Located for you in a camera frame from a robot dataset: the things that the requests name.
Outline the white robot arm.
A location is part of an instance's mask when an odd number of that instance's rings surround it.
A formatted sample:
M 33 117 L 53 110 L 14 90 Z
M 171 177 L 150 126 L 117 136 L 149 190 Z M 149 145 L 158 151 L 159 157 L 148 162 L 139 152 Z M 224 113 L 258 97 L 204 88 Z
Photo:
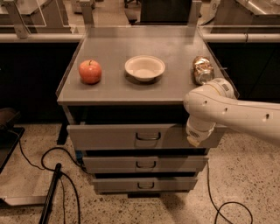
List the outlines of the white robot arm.
M 211 136 L 216 124 L 280 146 L 280 105 L 237 100 L 233 86 L 223 78 L 190 91 L 184 107 L 189 114 L 187 140 L 195 147 Z

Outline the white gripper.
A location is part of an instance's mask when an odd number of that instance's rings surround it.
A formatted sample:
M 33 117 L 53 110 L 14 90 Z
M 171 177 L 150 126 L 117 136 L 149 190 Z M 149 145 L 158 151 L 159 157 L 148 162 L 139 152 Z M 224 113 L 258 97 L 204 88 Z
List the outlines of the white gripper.
M 194 147 L 199 147 L 200 142 L 211 136 L 215 125 L 215 122 L 207 122 L 195 116 L 190 116 L 186 122 L 186 133 L 189 144 Z

